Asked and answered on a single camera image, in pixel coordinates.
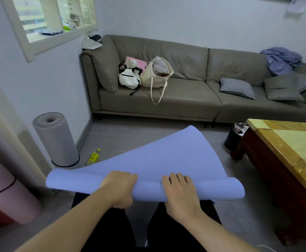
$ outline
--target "floor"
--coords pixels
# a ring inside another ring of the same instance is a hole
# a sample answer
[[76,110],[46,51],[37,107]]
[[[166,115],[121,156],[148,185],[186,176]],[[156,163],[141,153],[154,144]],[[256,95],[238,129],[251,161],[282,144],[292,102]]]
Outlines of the floor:
[[[306,252],[306,241],[294,247],[284,247],[276,238],[273,228],[285,227],[290,220],[280,208],[271,204],[272,197],[248,158],[245,157],[242,161],[230,158],[229,151],[223,144],[231,127],[229,124],[203,128],[202,122],[107,116],[94,123],[80,153],[81,162],[76,167],[83,167],[92,151],[97,148],[102,150],[101,160],[106,160],[171,135],[189,125],[202,132],[220,158],[226,174],[238,178],[245,188],[243,199],[215,202],[223,226],[254,246],[262,244],[278,252]],[[23,226],[15,223],[0,227],[0,252],[14,251],[70,210],[72,201],[73,194],[66,191],[60,191],[56,196],[43,197],[43,211],[33,222]],[[138,246],[145,244],[147,224],[156,207],[157,203],[134,202],[126,210]]]

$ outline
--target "dark red wood table base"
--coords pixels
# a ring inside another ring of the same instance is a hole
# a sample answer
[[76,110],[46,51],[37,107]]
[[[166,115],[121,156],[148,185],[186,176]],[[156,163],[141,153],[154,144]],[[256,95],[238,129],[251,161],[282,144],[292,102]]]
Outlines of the dark red wood table base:
[[251,128],[230,155],[241,160],[245,153],[293,222],[292,226],[274,230],[281,243],[291,245],[306,239],[306,189]]

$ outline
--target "houndstooth pillow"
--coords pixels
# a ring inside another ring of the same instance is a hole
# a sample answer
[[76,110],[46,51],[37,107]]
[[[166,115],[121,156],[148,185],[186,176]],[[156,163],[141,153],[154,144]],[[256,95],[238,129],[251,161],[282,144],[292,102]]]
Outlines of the houndstooth pillow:
[[297,77],[297,88],[299,93],[301,93],[306,90],[306,75],[296,72],[296,77]]
[[246,81],[222,77],[220,82],[222,84],[220,87],[221,92],[239,95],[253,100],[255,99],[252,86]]

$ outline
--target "forearm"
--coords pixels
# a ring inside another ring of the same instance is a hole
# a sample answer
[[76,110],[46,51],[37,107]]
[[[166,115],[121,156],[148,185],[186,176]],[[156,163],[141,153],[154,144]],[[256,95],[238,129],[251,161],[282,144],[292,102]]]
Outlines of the forearm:
[[100,188],[16,252],[79,252],[111,205],[107,191]]
[[230,233],[204,212],[184,224],[207,252],[259,252],[253,246]]

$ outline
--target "person's left hand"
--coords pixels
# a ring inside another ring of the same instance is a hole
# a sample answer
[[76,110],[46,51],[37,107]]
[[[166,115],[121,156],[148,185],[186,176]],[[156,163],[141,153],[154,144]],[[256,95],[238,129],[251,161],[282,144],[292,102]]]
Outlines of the person's left hand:
[[137,180],[137,174],[111,171],[99,188],[105,189],[109,199],[111,199],[112,207],[125,209],[133,203],[132,190]]

